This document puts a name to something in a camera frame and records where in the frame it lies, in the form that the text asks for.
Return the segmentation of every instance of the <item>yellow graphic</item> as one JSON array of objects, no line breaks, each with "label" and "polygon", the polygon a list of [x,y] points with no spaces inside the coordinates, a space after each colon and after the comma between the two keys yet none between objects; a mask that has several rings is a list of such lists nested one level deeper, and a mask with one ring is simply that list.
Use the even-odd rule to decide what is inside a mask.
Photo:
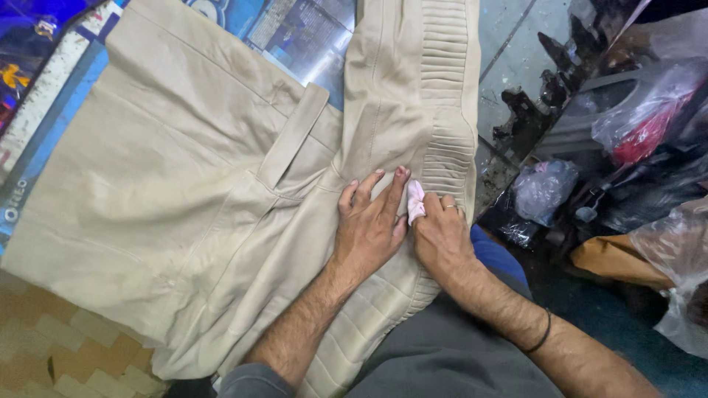
[{"label": "yellow graphic", "polygon": [[15,75],[15,73],[17,73],[19,70],[20,67],[15,64],[9,64],[6,68],[0,69],[0,74],[2,74],[2,80],[12,89],[17,87],[17,82],[22,84],[24,87],[27,87],[27,85],[30,83],[29,77]]}]

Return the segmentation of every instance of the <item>pink rag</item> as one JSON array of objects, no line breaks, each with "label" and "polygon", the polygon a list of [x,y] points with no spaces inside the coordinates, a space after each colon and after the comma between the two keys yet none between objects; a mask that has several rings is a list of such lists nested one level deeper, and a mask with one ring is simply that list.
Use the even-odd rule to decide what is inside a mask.
[{"label": "pink rag", "polygon": [[413,220],[426,215],[423,196],[425,193],[418,180],[408,182],[408,225],[413,225]]}]

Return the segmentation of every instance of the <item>pant leg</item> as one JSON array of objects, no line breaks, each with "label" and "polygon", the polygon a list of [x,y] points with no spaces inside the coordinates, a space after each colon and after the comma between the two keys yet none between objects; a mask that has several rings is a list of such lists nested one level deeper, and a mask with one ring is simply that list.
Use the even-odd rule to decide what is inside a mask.
[{"label": "pant leg", "polygon": [[526,281],[526,274],[524,274],[521,264],[500,244],[489,239],[479,225],[472,226],[469,230],[469,238],[472,240],[472,246],[474,246],[474,254],[484,266],[503,271],[528,288],[529,284]]}]

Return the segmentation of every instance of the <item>left hand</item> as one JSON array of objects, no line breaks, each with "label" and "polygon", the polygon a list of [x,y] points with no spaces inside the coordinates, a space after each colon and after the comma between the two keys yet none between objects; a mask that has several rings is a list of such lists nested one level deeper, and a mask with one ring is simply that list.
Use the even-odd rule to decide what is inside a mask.
[{"label": "left hand", "polygon": [[339,228],[327,266],[353,283],[363,282],[381,268],[408,232],[408,216],[396,220],[396,212],[411,171],[398,166],[394,180],[372,202],[371,190],[384,175],[376,170],[361,183],[352,181],[339,198]]}]

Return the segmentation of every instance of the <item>black bracelet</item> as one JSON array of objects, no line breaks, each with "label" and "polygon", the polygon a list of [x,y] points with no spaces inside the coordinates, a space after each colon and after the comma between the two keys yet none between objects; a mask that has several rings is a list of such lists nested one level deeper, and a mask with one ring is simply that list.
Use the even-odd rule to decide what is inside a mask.
[{"label": "black bracelet", "polygon": [[537,349],[541,348],[543,346],[543,343],[546,342],[546,339],[548,339],[548,335],[551,334],[551,310],[546,308],[546,313],[548,314],[548,327],[546,328],[546,333],[543,334],[543,337],[541,338],[541,341],[538,342],[533,348],[530,350],[524,351],[524,354],[530,354]]}]

